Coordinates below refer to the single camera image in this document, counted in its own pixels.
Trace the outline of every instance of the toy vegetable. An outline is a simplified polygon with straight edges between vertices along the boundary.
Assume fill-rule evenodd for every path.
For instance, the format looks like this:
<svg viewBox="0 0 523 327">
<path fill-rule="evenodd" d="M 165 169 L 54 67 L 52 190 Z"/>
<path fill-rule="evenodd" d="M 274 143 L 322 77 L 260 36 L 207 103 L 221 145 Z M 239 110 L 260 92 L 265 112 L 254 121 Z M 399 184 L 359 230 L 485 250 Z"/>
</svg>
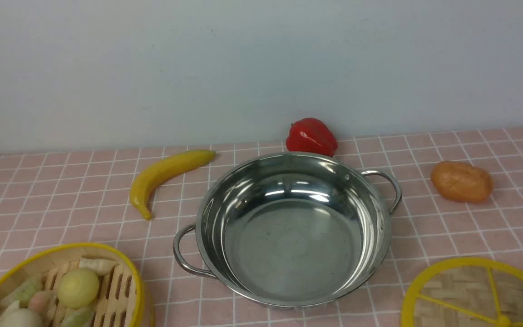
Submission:
<svg viewBox="0 0 523 327">
<path fill-rule="evenodd" d="M 457 202 L 481 203 L 493 191 L 492 176 L 466 162 L 438 163 L 431 171 L 431 182 L 442 197 Z"/>
<path fill-rule="evenodd" d="M 43 288 L 44 284 L 42 283 L 42 276 L 38 273 L 26 279 L 25 282 L 23 282 L 11 294 L 3 298 L 0 305 L 6 307 L 14 301 L 19 300 L 21 306 L 27 307 L 27 304 L 35 292 L 41 291 Z"/>
<path fill-rule="evenodd" d="M 338 149 L 338 141 L 322 121 L 316 118 L 304 118 L 290 127 L 286 147 L 288 151 L 303 151 L 332 157 Z"/>
<path fill-rule="evenodd" d="M 4 321 L 9 316 L 10 313 L 16 310 L 19 310 L 19 300 L 13 302 L 7 308 L 5 308 L 4 312 L 0 316 L 0 325 L 2 321 Z"/>
<path fill-rule="evenodd" d="M 87 327 L 92 322 L 93 317 L 94 310 L 90 307 L 83 307 L 66 317 L 60 327 Z"/>
<path fill-rule="evenodd" d="M 112 268 L 116 266 L 116 261 L 107 259 L 86 259 L 81 258 L 78 267 L 94 271 L 98 276 L 108 275 Z"/>
<path fill-rule="evenodd" d="M 39 315 L 44 315 L 48 311 L 50 299 L 56 297 L 55 291 L 46 290 L 36 292 L 30 299 L 27 308 Z"/>
<path fill-rule="evenodd" d="M 78 268 L 68 271 L 58 287 L 58 300 L 71 309 L 83 308 L 98 295 L 100 282 L 94 271 Z"/>
<path fill-rule="evenodd" d="M 0 327 L 43 327 L 42 318 L 29 309 L 17 309 L 12 311 L 1 322 Z"/>
</svg>

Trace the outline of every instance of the yellow banana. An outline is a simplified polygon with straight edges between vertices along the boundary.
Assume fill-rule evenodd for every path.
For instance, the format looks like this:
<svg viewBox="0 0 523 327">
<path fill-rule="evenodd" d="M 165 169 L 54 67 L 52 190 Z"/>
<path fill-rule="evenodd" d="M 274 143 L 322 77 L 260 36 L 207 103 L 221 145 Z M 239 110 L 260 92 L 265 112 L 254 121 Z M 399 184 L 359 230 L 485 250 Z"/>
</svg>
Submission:
<svg viewBox="0 0 523 327">
<path fill-rule="evenodd" d="M 146 220 L 152 214 L 147 207 L 152 191 L 169 178 L 206 165 L 215 157 L 209 150 L 191 150 L 172 155 L 153 163 L 138 174 L 130 188 L 130 203 Z"/>
</svg>

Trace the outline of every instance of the white vegetable piece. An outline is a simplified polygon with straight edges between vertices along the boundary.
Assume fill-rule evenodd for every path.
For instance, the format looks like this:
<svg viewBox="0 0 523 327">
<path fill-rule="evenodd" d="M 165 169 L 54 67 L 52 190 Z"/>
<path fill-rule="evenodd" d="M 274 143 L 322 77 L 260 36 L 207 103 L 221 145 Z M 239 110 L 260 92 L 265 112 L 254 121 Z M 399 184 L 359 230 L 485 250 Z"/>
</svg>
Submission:
<svg viewBox="0 0 523 327">
<path fill-rule="evenodd" d="M 42 318 L 29 309 L 17 309 L 12 311 L 1 322 L 0 327 L 43 327 Z"/>
<path fill-rule="evenodd" d="M 94 271 L 97 276 L 108 275 L 116 266 L 116 261 L 107 259 L 86 259 L 81 258 L 78 267 Z"/>
<path fill-rule="evenodd" d="M 0 325 L 1 322 L 13 311 L 16 311 L 19 309 L 19 300 L 14 301 L 12 304 L 10 304 L 7 308 L 5 308 L 4 312 L 0 315 Z"/>
</svg>

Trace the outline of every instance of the pot handle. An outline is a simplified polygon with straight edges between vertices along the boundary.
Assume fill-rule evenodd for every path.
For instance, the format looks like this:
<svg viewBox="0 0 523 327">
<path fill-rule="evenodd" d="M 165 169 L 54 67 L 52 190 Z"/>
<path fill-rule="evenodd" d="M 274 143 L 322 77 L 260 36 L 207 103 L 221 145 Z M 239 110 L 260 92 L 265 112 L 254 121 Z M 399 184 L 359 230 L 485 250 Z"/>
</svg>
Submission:
<svg viewBox="0 0 523 327">
<path fill-rule="evenodd" d="M 386 180 L 388 180 L 393 185 L 396 196 L 395 196 L 395 202 L 393 202 L 393 204 L 390 205 L 390 209 L 389 209 L 389 213 L 392 215 L 394 213 L 394 211 L 397 209 L 397 207 L 399 206 L 401 199 L 403 198 L 403 190 L 401 189 L 401 185 L 399 185 L 398 180 L 396 180 L 396 178 L 394 178 L 393 176 L 391 176 L 385 172 L 381 172 L 379 170 L 364 170 L 360 173 L 363 176 L 371 176 L 371 175 L 381 176 L 381 177 L 385 178 Z"/>
<path fill-rule="evenodd" d="M 185 258 L 183 258 L 183 255 L 181 254 L 180 246 L 181 246 L 181 238 L 185 236 L 188 232 L 195 229 L 195 223 L 192 223 L 191 225 L 187 225 L 181 230 L 177 232 L 175 235 L 175 239 L 173 240 L 173 255 L 175 257 L 175 260 L 177 263 L 183 268 L 184 271 L 191 273 L 196 276 L 200 277 L 211 277 L 211 278 L 217 278 L 215 275 L 210 271 L 206 269 L 199 269 L 196 267 L 193 267 L 190 265 Z"/>
</svg>

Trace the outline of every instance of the potato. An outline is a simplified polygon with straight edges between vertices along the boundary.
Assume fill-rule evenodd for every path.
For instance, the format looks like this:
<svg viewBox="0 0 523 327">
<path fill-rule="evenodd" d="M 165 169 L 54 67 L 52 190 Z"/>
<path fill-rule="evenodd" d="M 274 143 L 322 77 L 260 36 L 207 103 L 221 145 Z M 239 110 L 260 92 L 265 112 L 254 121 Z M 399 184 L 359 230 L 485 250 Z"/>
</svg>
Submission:
<svg viewBox="0 0 523 327">
<path fill-rule="evenodd" d="M 480 203 L 493 191 L 492 176 L 465 162 L 442 161 L 431 171 L 431 182 L 444 198 Z"/>
</svg>

